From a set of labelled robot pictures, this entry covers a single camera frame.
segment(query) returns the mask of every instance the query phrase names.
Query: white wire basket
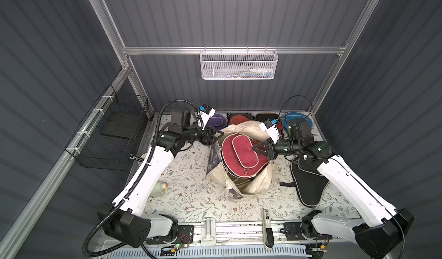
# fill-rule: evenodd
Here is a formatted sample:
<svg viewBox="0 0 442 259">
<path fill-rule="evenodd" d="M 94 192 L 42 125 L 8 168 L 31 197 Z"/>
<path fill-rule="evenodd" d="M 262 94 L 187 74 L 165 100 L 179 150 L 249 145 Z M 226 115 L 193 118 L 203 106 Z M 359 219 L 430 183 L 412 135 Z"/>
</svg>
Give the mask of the white wire basket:
<svg viewBox="0 0 442 259">
<path fill-rule="evenodd" d="M 204 80 L 271 80 L 278 54 L 268 49 L 205 49 L 199 59 Z"/>
</svg>

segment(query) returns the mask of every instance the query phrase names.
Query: metal rail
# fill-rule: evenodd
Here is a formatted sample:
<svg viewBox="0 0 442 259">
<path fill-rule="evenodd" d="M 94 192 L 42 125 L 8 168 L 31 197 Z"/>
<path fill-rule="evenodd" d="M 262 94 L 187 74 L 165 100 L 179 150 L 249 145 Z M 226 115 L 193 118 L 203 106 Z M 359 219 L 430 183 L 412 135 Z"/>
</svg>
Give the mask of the metal rail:
<svg viewBox="0 0 442 259">
<path fill-rule="evenodd" d="M 199 55 L 201 51 L 221 51 L 235 53 L 249 51 L 251 53 L 265 53 L 266 50 L 276 50 L 285 55 L 342 55 L 344 46 L 272 46 L 272 47 L 123 47 L 125 55 Z"/>
<path fill-rule="evenodd" d="M 110 99 L 109 96 L 112 95 L 114 89 L 118 91 L 121 88 L 129 73 L 130 69 L 127 66 L 121 69 L 113 81 L 112 86 L 106 90 L 100 101 L 95 106 L 94 109 L 97 111 L 91 111 L 91 114 L 81 125 L 79 131 L 84 131 L 87 127 L 89 127 L 95 116 L 98 114 L 98 110 L 103 107 L 108 99 Z M 81 138 L 81 134 L 76 134 L 69 143 L 68 147 L 75 147 Z M 75 159 L 67 151 L 63 152 L 61 157 L 52 167 L 45 180 L 41 183 L 40 187 L 34 193 L 26 207 L 20 213 L 19 217 L 15 220 L 14 224 L 0 243 L 0 259 L 14 258 L 22 244 L 25 242 L 30 231 L 33 229 L 37 220 L 45 210 L 49 201 L 52 199 L 55 191 L 57 191 L 64 177 L 74 164 L 74 161 Z"/>
<path fill-rule="evenodd" d="M 125 66 L 126 64 L 129 64 L 129 67 L 132 70 L 132 73 L 129 74 L 129 82 L 132 85 L 135 94 L 139 96 L 145 96 L 148 98 L 149 102 L 149 113 L 153 113 L 153 107 L 150 102 L 150 99 L 147 95 L 146 90 L 143 87 L 143 84 L 141 83 L 140 77 L 137 73 L 137 71 L 134 68 L 134 65 L 132 64 L 132 61 L 130 58 L 128 58 L 124 53 L 122 48 L 124 47 L 123 39 L 117 29 L 117 25 L 115 24 L 112 15 L 109 11 L 108 6 L 106 5 L 106 2 L 104 0 L 89 0 L 89 2 L 92 5 L 92 8 L 95 11 L 95 14 L 97 15 L 98 20 L 101 23 L 101 26 L 104 29 L 104 32 L 108 36 L 109 42 L 111 43 L 113 50 L 115 51 L 121 66 Z"/>
<path fill-rule="evenodd" d="M 368 19 L 370 18 L 374 9 L 378 5 L 378 2 L 379 2 L 379 0 L 367 0 L 367 3 L 364 5 L 364 8 L 362 9 L 361 14 L 359 15 L 358 19 L 356 20 L 356 23 L 353 26 L 353 28 L 350 32 L 350 35 L 348 36 L 348 39 L 346 41 L 347 45 L 345 48 L 345 52 L 342 54 L 342 56 L 340 56 L 340 58 L 337 60 L 337 62 L 333 65 L 327 78 L 325 79 L 323 85 L 321 86 L 318 94 L 316 95 L 315 100 L 313 100 L 312 115 L 315 115 L 318 112 L 319 107 L 321 106 L 322 102 L 324 101 L 325 96 L 327 95 L 330 88 L 332 87 L 334 80 L 336 79 L 336 77 L 338 76 L 342 67 L 344 66 L 345 61 L 347 60 L 349 54 L 351 53 L 351 50 L 355 46 L 356 41 L 358 40 L 359 36 L 362 33 L 362 30 L 365 28 L 365 25 L 367 24 Z"/>
</svg>

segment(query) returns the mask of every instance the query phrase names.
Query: aluminum frame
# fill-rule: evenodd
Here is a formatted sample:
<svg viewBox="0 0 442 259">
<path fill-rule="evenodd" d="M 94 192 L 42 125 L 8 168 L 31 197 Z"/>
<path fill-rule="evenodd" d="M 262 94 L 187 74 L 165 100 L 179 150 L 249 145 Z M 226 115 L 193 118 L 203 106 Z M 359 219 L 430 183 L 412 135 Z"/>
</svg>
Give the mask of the aluminum frame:
<svg viewBox="0 0 442 259">
<path fill-rule="evenodd" d="M 124 80 L 129 77 L 130 83 L 137 95 L 147 96 L 147 93 L 141 83 L 136 69 L 128 55 L 149 55 L 149 54 L 172 54 L 172 55 L 188 55 L 199 54 L 204 47 L 125 47 L 124 42 L 117 30 L 117 27 L 112 19 L 112 16 L 106 6 L 104 0 L 89 0 L 97 17 L 108 36 L 108 39 L 122 65 L 122 70 L 113 81 L 112 86 L 115 90 L 119 90 L 124 83 Z M 346 46 L 335 47 L 268 47 L 268 49 L 277 49 L 280 54 L 335 54 L 341 55 L 321 86 L 315 100 L 313 101 L 312 115 L 314 116 L 320 105 L 322 104 L 325 96 L 330 90 L 331 85 L 342 69 L 346 59 L 351 53 L 356 41 L 358 40 L 362 30 L 367 24 L 368 19 L 373 13 L 374 9 L 378 5 L 379 0 L 367 0 L 356 24 L 352 28 L 350 35 L 346 41 Z M 251 47 L 251 49 L 262 49 L 262 47 Z M 113 91 L 109 88 L 104 96 L 109 96 Z M 97 104 L 96 109 L 100 109 L 100 105 L 103 105 L 108 97 L 102 97 Z M 84 129 L 87 126 L 87 122 L 93 120 L 93 117 L 89 116 L 82 126 Z M 78 141 L 77 135 L 72 141 Z M 51 200 L 53 194 L 58 189 L 59 185 L 63 181 L 70 167 L 74 163 L 74 159 L 71 155 L 64 151 L 62 156 L 58 159 L 46 179 L 40 185 L 36 193 L 26 205 L 25 209 L 21 212 L 17 220 L 14 222 L 8 233 L 0 243 L 0 259 L 13 258 L 19 251 L 21 245 L 27 238 L 28 234 L 34 227 L 38 218 L 46 208 L 47 204 Z"/>
<path fill-rule="evenodd" d="M 365 3 L 364 8 L 361 11 L 361 14 L 356 20 L 356 23 L 353 26 L 352 30 L 350 31 L 350 35 L 347 38 L 345 52 L 339 57 L 339 59 L 332 66 L 327 78 L 325 79 L 323 85 L 321 86 L 315 99 L 313 100 L 313 108 L 311 109 L 313 115 L 316 115 L 316 113 L 318 112 L 319 107 L 321 106 L 322 102 L 325 99 L 325 96 L 332 87 L 336 77 L 338 77 L 339 72 L 344 66 L 344 63 L 347 60 L 349 54 L 353 50 L 356 41 L 361 35 L 362 30 L 365 28 L 365 25 L 367 24 L 368 19 L 370 18 L 374 9 L 378 5 L 378 2 L 379 0 L 367 0 L 367 2 Z"/>
<path fill-rule="evenodd" d="M 273 46 L 273 47 L 123 47 L 125 55 L 199 55 L 201 51 L 235 53 L 248 51 L 251 53 L 265 53 L 266 50 L 276 50 L 284 55 L 342 55 L 345 46 Z"/>
<path fill-rule="evenodd" d="M 280 232 L 280 229 L 284 228 L 286 222 L 299 222 L 301 220 L 284 220 L 284 221 L 271 221 L 273 237 L 275 244 L 314 244 L 315 240 L 294 240 L 287 241 L 285 234 Z M 180 225 L 193 225 L 194 226 L 194 238 L 193 243 L 190 246 L 200 245 L 198 241 L 201 239 L 201 222 L 197 223 L 180 223 Z M 218 245 L 262 245 L 262 221 L 251 222 L 217 222 L 217 244 Z M 347 242 L 344 239 L 333 237 L 330 242 Z M 119 241 L 109 236 L 103 236 L 99 240 L 99 247 L 96 251 L 104 250 L 108 247 L 118 244 Z M 157 245 L 146 245 L 147 247 L 156 247 Z"/>
<path fill-rule="evenodd" d="M 148 98 L 148 102 L 149 102 L 149 113 L 153 114 L 153 107 L 152 104 L 150 102 L 150 99 L 147 95 L 146 90 L 143 87 L 143 84 L 141 83 L 140 77 L 137 73 L 137 71 L 134 68 L 134 65 L 132 63 L 132 61 L 130 60 L 130 58 L 128 58 L 124 53 L 123 53 L 123 47 L 124 47 L 124 42 L 123 39 L 121 38 L 121 35 L 117 29 L 117 25 L 115 24 L 112 15 L 109 11 L 108 6 L 106 5 L 106 2 L 104 0 L 89 0 L 89 2 L 92 5 L 92 8 L 95 11 L 95 14 L 97 15 L 98 20 L 101 23 L 101 26 L 104 29 L 104 32 L 106 33 L 106 35 L 108 36 L 109 42 L 111 43 L 113 50 L 115 51 L 115 54 L 117 55 L 121 66 L 126 66 L 126 64 L 129 64 L 129 67 L 132 70 L 132 73 L 129 75 L 129 82 L 132 85 L 132 88 L 135 91 L 136 95 L 139 96 L 145 96 Z"/>
<path fill-rule="evenodd" d="M 114 90 L 118 91 L 121 88 L 129 73 L 128 66 L 121 69 L 111 86 L 94 107 L 96 111 L 91 111 L 79 131 L 85 131 L 92 123 L 99 109 L 103 107 L 108 99 L 111 99 L 110 96 Z M 76 134 L 68 147 L 75 147 L 81 138 L 81 134 Z M 0 259 L 14 258 L 74 162 L 74 157 L 64 151 L 0 243 Z"/>
</svg>

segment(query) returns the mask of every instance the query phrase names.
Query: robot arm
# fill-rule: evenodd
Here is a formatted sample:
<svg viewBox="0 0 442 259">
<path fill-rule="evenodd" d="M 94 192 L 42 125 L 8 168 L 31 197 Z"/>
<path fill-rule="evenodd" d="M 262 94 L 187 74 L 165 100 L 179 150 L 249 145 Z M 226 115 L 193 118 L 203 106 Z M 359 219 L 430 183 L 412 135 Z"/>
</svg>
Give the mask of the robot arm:
<svg viewBox="0 0 442 259">
<path fill-rule="evenodd" d="M 172 109 L 171 122 L 168 130 L 158 132 L 158 141 L 150 163 L 146 157 L 141 163 L 135 175 L 128 185 L 113 200 L 112 205 L 103 204 L 98 211 L 100 220 L 103 220 L 108 212 L 114 209 L 114 205 L 120 201 L 125 202 L 118 209 L 117 214 L 108 222 L 103 224 L 106 235 L 111 236 L 132 247 L 138 247 L 148 237 L 163 236 L 173 240 L 177 233 L 177 221 L 169 216 L 160 215 L 150 219 L 142 218 L 146 202 L 152 192 L 155 183 L 160 178 L 164 169 L 172 162 L 176 154 L 186 143 L 200 141 L 206 146 L 211 146 L 224 134 L 223 132 L 206 125 L 208 119 L 213 116 L 215 109 L 202 105 L 200 116 L 203 121 L 203 128 L 198 120 L 196 124 L 190 124 L 191 112 L 186 107 Z M 139 178 L 145 165 L 148 164 L 144 175 Z M 136 185 L 129 198 L 126 194 L 132 185 Z"/>
<path fill-rule="evenodd" d="M 347 165 L 342 157 L 335 155 L 327 142 L 314 141 L 310 127 L 305 120 L 298 119 L 291 124 L 295 129 L 289 139 L 273 141 L 273 138 L 259 143 L 253 150 L 274 160 L 278 155 L 295 155 L 298 163 L 318 172 L 331 181 L 356 208 L 361 218 L 348 219 L 327 215 L 313 210 L 302 220 L 304 233 L 315 237 L 330 234 L 358 244 L 362 250 L 375 259 L 383 258 L 407 234 L 413 216 L 406 209 L 397 210 L 368 186 Z M 267 122 L 262 130 L 274 133 Z"/>
</svg>

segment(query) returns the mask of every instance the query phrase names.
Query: small bottle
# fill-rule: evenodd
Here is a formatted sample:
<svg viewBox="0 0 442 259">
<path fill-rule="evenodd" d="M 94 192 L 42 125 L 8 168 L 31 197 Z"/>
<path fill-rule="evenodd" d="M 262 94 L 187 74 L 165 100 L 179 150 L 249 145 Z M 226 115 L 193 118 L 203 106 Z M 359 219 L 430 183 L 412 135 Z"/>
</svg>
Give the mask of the small bottle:
<svg viewBox="0 0 442 259">
<path fill-rule="evenodd" d="M 152 189 L 152 192 L 150 192 L 150 196 L 152 198 L 159 198 L 168 193 L 168 187 L 169 185 L 165 182 L 157 181 L 155 186 Z"/>
</svg>

